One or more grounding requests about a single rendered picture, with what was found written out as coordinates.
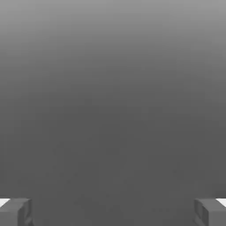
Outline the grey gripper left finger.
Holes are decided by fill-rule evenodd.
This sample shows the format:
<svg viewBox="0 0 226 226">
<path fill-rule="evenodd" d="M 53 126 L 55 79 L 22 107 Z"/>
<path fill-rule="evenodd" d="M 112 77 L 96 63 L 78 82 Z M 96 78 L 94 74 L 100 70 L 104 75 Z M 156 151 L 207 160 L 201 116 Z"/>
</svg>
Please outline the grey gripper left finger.
<svg viewBox="0 0 226 226">
<path fill-rule="evenodd" d="M 32 199 L 0 198 L 0 226 L 33 226 Z"/>
</svg>

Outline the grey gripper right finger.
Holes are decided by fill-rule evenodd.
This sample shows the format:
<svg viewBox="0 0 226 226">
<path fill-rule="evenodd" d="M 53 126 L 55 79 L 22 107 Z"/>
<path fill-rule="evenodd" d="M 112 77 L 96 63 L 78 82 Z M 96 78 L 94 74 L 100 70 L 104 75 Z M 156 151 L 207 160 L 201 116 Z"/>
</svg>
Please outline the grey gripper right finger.
<svg viewBox="0 0 226 226">
<path fill-rule="evenodd" d="M 226 226 L 226 198 L 194 199 L 197 226 Z"/>
</svg>

